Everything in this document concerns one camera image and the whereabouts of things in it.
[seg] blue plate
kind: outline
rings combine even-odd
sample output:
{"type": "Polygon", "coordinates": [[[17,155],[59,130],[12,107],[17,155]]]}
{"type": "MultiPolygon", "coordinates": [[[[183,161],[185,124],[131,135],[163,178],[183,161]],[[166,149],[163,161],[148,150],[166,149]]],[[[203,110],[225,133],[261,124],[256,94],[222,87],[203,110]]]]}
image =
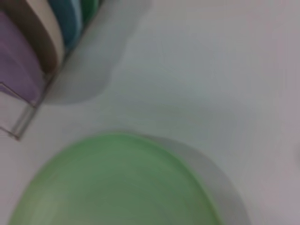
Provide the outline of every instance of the blue plate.
{"type": "Polygon", "coordinates": [[[66,50],[79,40],[83,28],[80,0],[49,0],[63,35],[66,50]]]}

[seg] green bowl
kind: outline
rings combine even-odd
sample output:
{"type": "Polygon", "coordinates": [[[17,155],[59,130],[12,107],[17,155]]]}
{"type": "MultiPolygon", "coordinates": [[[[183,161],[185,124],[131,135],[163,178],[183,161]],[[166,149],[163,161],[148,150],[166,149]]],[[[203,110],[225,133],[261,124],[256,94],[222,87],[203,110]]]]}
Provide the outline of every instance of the green bowl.
{"type": "Polygon", "coordinates": [[[36,175],[10,225],[221,225],[199,180],[174,155],[127,134],[68,147],[36,175]]]}

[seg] white surface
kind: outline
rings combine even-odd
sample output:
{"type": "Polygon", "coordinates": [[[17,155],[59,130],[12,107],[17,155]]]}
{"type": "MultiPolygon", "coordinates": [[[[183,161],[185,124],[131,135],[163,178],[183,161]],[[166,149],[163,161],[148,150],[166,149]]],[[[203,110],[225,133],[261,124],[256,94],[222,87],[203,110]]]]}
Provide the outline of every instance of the white surface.
{"type": "Polygon", "coordinates": [[[299,10],[298,0],[107,0],[21,143],[0,137],[0,224],[64,146],[130,130],[213,161],[235,190],[220,181],[222,197],[240,198],[250,218],[239,224],[299,225],[299,10]]]}

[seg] beige plate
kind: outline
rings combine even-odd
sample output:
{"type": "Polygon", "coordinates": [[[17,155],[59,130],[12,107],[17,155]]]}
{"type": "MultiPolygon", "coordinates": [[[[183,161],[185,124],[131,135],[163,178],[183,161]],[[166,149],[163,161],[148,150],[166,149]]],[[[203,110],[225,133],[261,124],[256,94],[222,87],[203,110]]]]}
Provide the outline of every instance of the beige plate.
{"type": "Polygon", "coordinates": [[[48,1],[47,0],[26,0],[26,1],[30,5],[32,10],[35,12],[37,17],[40,19],[46,31],[48,32],[54,44],[58,56],[58,62],[59,64],[61,64],[64,58],[63,39],[60,32],[60,27],[58,25],[56,17],[48,1]]]}

